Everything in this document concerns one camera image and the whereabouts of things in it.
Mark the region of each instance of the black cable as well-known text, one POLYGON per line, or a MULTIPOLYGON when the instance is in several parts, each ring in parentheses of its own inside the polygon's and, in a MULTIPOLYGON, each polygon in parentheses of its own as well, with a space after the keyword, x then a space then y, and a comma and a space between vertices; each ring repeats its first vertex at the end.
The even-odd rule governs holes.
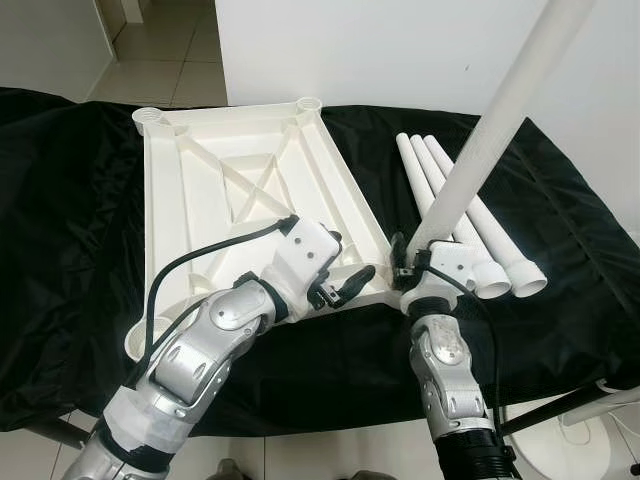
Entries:
POLYGON ((248 242, 249 240, 254 240, 264 235, 268 235, 271 232, 275 232, 276 230, 286 229, 287 227, 290 226, 291 223, 295 223, 297 220, 298 220, 298 217, 295 217, 292 215, 290 217, 278 220, 273 225, 257 230, 255 232, 247 233, 246 235, 240 235, 239 237, 230 238, 228 240, 223 240, 222 242, 218 242, 213 245, 199 248, 198 250, 194 250, 193 252, 189 252, 185 255, 182 255, 181 257, 178 257, 175 260, 169 262, 167 265, 165 265, 165 267, 162 268, 162 270, 160 270, 156 275, 156 277, 153 279, 153 282, 151 282, 151 287, 149 288, 149 296, 147 297, 144 354, 142 355, 142 358, 138 362, 138 365, 140 367, 137 367, 137 369, 138 370, 140 368, 142 368, 143 370, 146 369, 149 366, 149 363, 151 361, 151 354, 153 353, 153 322, 154 322, 154 316, 155 316, 156 296, 158 295, 158 289, 160 288, 160 284, 173 269, 175 269, 176 267, 179 267, 183 263, 193 260, 194 258, 201 257, 202 255, 213 253, 217 250, 231 247, 239 243, 248 242))
MULTIPOLYGON (((180 326, 180 324, 189 315, 191 315, 195 310, 200 308, 200 305, 202 305, 202 303, 206 299, 207 299, 207 297, 201 298, 200 300, 198 300, 197 302, 193 303, 192 305, 189 305, 189 307, 187 307, 184 312, 182 312, 180 315, 178 315, 176 317, 176 319, 171 323, 171 325, 169 325, 169 328, 167 328, 165 330, 165 332, 153 343, 153 346, 151 348, 151 355, 153 355, 155 353, 155 351, 160 347, 160 345, 162 345, 164 343, 164 341, 167 338, 169 338, 169 336, 176 330, 176 328, 178 328, 178 326, 180 326)), ((133 369, 129 373, 129 376, 125 380, 124 385, 132 387, 138 381, 138 376, 139 376, 139 374, 142 373, 140 371, 141 370, 141 368, 140 368, 141 365, 142 365, 141 363, 137 363, 133 367, 133 369)))
POLYGON ((493 412, 493 423, 495 424, 496 436, 502 446, 504 446, 504 438, 502 435, 502 416, 500 414, 500 348, 498 344, 498 335, 496 334, 495 324, 491 313, 487 307, 471 290, 462 285, 456 279, 450 277, 444 272, 441 272, 437 268, 430 265, 423 267, 426 271, 433 273, 436 277, 444 280, 445 282, 453 285, 467 297, 471 298, 484 315, 487 324, 489 325, 489 331, 491 332, 491 340, 493 342, 493 406, 491 411, 493 412))

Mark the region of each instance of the black cloth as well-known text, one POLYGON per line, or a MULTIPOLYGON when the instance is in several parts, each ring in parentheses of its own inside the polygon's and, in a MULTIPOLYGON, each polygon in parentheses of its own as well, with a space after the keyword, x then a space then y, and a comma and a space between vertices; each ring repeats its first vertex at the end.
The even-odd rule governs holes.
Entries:
MULTIPOLYGON (((137 107, 0 90, 0 429, 73 408, 97 414, 131 362, 142 312, 143 149, 137 107)), ((322 118, 387 237, 419 216, 395 144, 431 133, 455 158, 477 117, 328 107, 322 118)), ((502 403, 607 377, 640 383, 640 252, 571 162, 529 120, 480 192, 549 278, 486 302, 502 348, 502 403)), ((474 305, 456 311, 491 402, 492 348, 474 305)), ((423 416, 408 321, 384 305, 283 326, 237 360, 194 434, 273 435, 423 416)))

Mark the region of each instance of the white plastic tray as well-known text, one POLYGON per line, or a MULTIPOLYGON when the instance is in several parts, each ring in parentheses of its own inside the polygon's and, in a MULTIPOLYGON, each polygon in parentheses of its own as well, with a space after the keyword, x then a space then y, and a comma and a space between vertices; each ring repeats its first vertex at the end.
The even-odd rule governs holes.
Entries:
MULTIPOLYGON (((145 292, 169 261, 252 232, 295 213, 342 234, 330 268, 339 288, 364 265, 376 276, 344 308, 397 305, 389 243, 320 118, 321 103, 133 114, 144 135, 145 292)), ((241 274, 260 274, 280 233, 195 259, 170 274, 157 299, 159 336, 195 296, 230 288, 241 274)), ((326 313, 313 312, 310 316, 326 313)), ((144 348, 144 321, 127 335, 134 359, 144 348)))

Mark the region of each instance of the white plastic pipe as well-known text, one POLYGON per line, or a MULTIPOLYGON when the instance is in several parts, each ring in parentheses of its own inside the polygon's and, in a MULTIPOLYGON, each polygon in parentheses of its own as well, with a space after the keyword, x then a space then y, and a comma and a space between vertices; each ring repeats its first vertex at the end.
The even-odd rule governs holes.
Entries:
MULTIPOLYGON (((411 137, 411 145, 415 151, 420 167, 431 185, 435 195, 442 189, 445 177, 440 171, 435 160, 429 153, 427 146, 420 135, 411 137)), ((511 282, 504 269, 496 263, 487 247, 482 243, 478 232, 465 214, 453 229, 453 238, 466 245, 472 245, 476 249, 476 260, 473 264, 473 274, 476 282, 476 295, 480 298, 496 298, 507 293, 511 289, 511 282)))
MULTIPOLYGON (((439 169, 448 176, 454 169, 447 152, 431 135, 424 137, 424 144, 431 152, 439 169)), ((493 258, 502 265, 511 279, 511 290, 516 297, 528 297, 547 285, 547 278, 538 266, 527 260, 502 225, 495 219, 477 195, 471 199, 467 214, 482 237, 493 258)))
POLYGON ((423 218, 407 249, 408 264, 431 240, 453 231, 525 118, 525 107, 587 18, 595 0, 549 0, 423 218))
MULTIPOLYGON (((402 158, 404 169, 407 172, 407 177, 409 178, 409 185, 411 185, 413 197, 415 198, 416 205, 418 206, 418 212, 420 212, 420 218, 424 218, 427 211, 429 211, 429 208, 431 208, 435 197, 431 191, 429 182, 427 182, 427 179, 424 176, 418 157, 416 157, 416 152, 413 150, 407 134, 399 133, 396 135, 396 143, 398 144, 398 150, 400 150, 400 157, 402 158)), ((451 240, 452 238, 450 235, 447 235, 446 239, 451 240)), ((469 276, 466 287, 469 290, 476 289, 474 272, 469 276)))

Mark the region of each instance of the white wall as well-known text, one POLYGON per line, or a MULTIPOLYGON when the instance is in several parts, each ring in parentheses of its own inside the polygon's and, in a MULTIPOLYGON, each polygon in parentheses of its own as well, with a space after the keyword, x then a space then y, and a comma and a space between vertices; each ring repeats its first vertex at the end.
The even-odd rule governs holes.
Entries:
POLYGON ((0 86, 82 101, 112 58, 92 0, 0 1, 0 86))
MULTIPOLYGON (((227 97, 482 113, 544 4, 217 0, 227 97)), ((639 19, 636 0, 600 0, 529 112, 630 232, 640 232, 639 19)))

